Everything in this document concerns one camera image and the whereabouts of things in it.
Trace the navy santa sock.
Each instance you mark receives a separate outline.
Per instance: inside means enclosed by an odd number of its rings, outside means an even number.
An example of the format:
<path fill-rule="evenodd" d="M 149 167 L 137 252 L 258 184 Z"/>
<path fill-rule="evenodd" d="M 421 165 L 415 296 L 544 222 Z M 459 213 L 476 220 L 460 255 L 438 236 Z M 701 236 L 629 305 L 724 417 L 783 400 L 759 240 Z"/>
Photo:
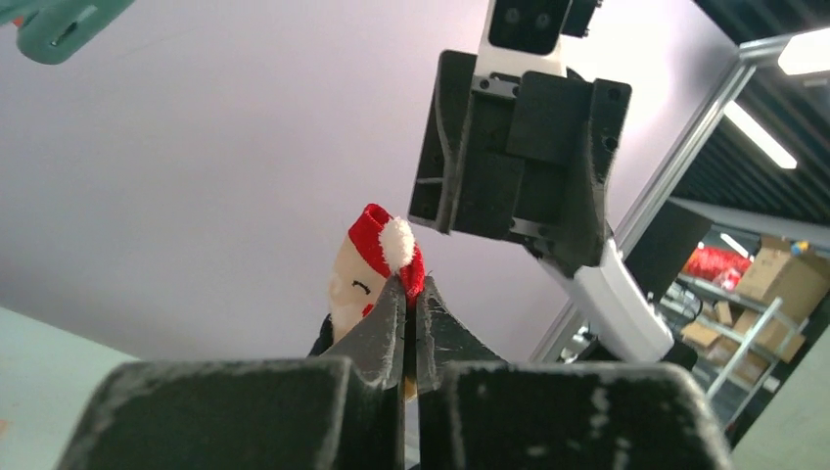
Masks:
<path fill-rule="evenodd" d="M 348 229 L 328 284 L 329 313 L 309 354 L 318 356 L 341 340 L 376 305 L 387 282 L 400 279 L 407 304 L 424 288 L 422 252 L 408 221 L 368 204 Z"/>

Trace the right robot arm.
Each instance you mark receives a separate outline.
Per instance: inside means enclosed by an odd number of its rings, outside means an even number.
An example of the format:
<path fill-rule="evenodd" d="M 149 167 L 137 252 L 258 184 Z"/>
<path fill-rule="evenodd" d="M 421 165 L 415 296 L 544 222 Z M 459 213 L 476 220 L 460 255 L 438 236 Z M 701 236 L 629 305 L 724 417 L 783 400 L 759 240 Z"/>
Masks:
<path fill-rule="evenodd" d="M 602 347 L 627 362 L 691 367 L 623 263 L 606 217 L 606 179 L 631 89 L 527 70 L 476 72 L 438 59 L 409 219 L 523 246 L 569 293 Z"/>

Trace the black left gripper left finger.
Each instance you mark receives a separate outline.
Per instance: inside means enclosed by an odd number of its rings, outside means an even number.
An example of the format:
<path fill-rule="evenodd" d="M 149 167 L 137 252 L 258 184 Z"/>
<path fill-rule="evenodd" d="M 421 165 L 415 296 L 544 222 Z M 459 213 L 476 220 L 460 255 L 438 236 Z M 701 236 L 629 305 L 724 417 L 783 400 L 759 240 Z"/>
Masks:
<path fill-rule="evenodd" d="M 124 363 L 91 396 L 58 465 L 400 469 L 406 311 L 391 278 L 371 313 L 315 357 Z"/>

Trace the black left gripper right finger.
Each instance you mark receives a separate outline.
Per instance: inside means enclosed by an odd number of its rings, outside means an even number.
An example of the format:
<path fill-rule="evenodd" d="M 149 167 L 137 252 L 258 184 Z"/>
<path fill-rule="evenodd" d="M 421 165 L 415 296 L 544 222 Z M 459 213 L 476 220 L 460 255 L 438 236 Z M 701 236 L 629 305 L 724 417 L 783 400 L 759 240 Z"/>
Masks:
<path fill-rule="evenodd" d="M 670 363 L 510 363 L 432 279 L 414 313 L 424 469 L 729 469 L 700 387 Z"/>

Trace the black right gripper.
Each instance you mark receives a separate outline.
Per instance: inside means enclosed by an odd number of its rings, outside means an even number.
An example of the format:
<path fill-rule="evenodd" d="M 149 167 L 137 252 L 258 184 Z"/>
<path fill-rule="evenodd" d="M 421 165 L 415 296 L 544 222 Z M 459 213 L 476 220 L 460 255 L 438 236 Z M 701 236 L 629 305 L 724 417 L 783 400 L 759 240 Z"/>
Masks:
<path fill-rule="evenodd" d="M 410 221 L 522 245 L 569 278 L 598 266 L 630 85 L 574 73 L 484 76 L 475 64 L 468 53 L 439 56 Z"/>

